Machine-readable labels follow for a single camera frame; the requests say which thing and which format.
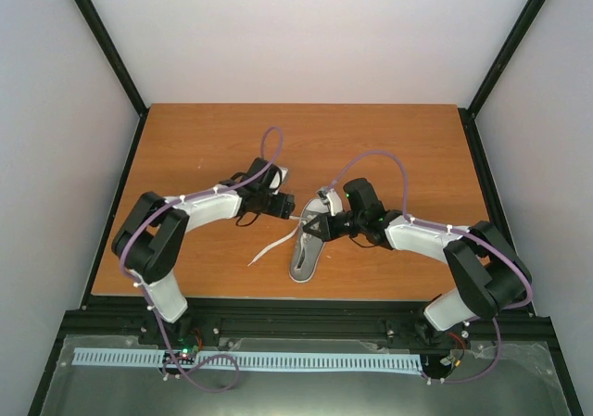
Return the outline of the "white shoelace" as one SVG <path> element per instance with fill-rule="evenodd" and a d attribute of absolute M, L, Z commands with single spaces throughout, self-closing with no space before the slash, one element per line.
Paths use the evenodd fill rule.
<path fill-rule="evenodd" d="M 308 237 L 306 236 L 306 233 L 303 231 L 303 228 L 307 222 L 312 221 L 314 218 L 315 218 L 315 216 L 312 214 L 307 214 L 304 217 L 291 216 L 290 217 L 291 220 L 298 221 L 298 226 L 291 233 L 268 244 L 263 249 L 261 249 L 258 252 L 258 254 L 255 257 L 253 257 L 252 260 L 248 263 L 248 266 L 253 265 L 258 260 L 260 260 L 262 257 L 264 257 L 268 252 L 272 251 L 275 247 L 282 245 L 283 243 L 289 241 L 290 239 L 292 239 L 293 237 L 295 237 L 298 234 L 298 246 L 300 248 L 300 251 L 299 251 L 299 256 L 297 259 L 296 267 L 298 269 L 301 269 L 302 266 L 304 265 L 305 259 L 306 259 L 305 244 L 306 244 L 306 240 L 308 239 Z"/>

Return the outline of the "grey canvas sneaker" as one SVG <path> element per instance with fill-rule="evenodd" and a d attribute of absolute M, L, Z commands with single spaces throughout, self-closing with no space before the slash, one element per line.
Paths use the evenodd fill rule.
<path fill-rule="evenodd" d="M 296 246 L 289 266 L 290 278 L 296 283 L 306 283 L 313 277 L 324 247 L 320 238 L 305 233 L 303 227 L 327 211 L 328 208 L 319 198 L 313 198 L 301 212 L 301 220 L 296 228 Z"/>

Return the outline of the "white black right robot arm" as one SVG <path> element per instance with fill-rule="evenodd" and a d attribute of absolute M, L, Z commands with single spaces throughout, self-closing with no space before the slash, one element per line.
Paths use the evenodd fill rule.
<path fill-rule="evenodd" d="M 454 288 L 437 296 L 414 319 L 417 340 L 433 346 L 445 331 L 472 319 L 491 319 L 521 307 L 532 295 L 532 276 L 498 228 L 441 225 L 387 209 L 364 178 L 345 184 L 342 196 L 321 189 L 303 211 L 300 247 L 322 250 L 341 237 L 363 235 L 370 247 L 407 251 L 445 263 Z"/>

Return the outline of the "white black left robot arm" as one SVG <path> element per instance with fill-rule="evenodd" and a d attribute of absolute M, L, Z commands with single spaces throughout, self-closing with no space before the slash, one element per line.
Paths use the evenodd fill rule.
<path fill-rule="evenodd" d="M 287 220 L 296 202 L 281 188 L 289 169 L 255 158 L 213 187 L 191 195 L 142 194 L 111 243 L 120 267 L 142 289 L 147 307 L 162 319 L 159 330 L 171 343 L 186 342 L 193 322 L 184 313 L 188 303 L 175 278 L 185 236 L 216 221 L 240 221 L 245 215 Z"/>

